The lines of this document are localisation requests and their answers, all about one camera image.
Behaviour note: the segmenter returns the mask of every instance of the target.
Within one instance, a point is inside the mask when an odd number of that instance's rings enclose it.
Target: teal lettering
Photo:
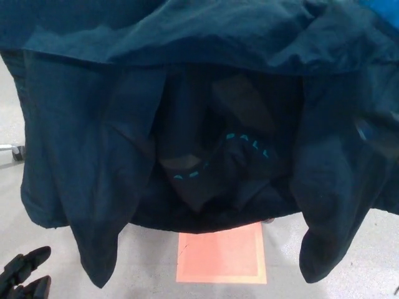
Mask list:
[[[240,137],[241,139],[245,139],[246,141],[249,141],[248,136],[247,135],[241,135]]]
[[[190,173],[189,177],[193,178],[195,176],[199,175],[199,173],[197,171]]]

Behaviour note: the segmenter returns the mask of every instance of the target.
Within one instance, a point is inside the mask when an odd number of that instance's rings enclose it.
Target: gray floor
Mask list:
[[[0,94],[0,143],[23,144],[21,109],[2,62]],[[0,266],[18,253],[52,246],[52,257],[32,277],[51,275],[50,298],[396,298],[399,217],[378,211],[369,213],[342,263],[314,285],[305,283],[298,267],[300,242],[306,231],[301,215],[264,226],[268,283],[255,286],[176,283],[178,236],[130,225],[120,236],[116,271],[99,290],[80,266],[70,229],[45,230],[29,220],[19,195],[22,172],[23,164],[13,163],[10,153],[0,153]]]

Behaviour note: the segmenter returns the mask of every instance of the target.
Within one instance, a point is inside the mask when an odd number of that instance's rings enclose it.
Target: black fabric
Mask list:
[[[300,269],[323,279],[371,208],[399,214],[398,166],[353,122],[399,111],[388,21],[352,1],[0,2],[27,213],[69,225],[102,287],[129,222],[203,233],[302,212]]]

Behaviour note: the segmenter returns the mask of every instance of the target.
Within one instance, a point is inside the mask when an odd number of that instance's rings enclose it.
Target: orange floor marking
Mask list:
[[[213,234],[179,234],[176,281],[266,284],[262,224]]]

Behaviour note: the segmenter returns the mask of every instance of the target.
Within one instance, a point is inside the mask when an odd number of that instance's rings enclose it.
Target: jacket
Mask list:
[[[21,197],[98,287],[128,224],[195,234],[301,212],[318,282],[399,168],[357,112],[399,109],[395,0],[0,2],[26,121]]]

